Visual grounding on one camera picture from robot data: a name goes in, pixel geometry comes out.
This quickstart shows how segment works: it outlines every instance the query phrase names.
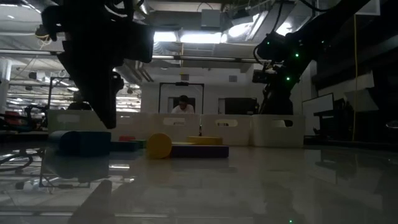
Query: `whiteboard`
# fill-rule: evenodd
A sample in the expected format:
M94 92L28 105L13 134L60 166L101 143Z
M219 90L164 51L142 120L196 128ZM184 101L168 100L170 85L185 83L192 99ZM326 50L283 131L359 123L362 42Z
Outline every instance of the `whiteboard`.
M311 100L303 101L303 115L305 116L305 135L314 136L313 129L320 129L319 117L314 113L333 110L333 94L319 96Z

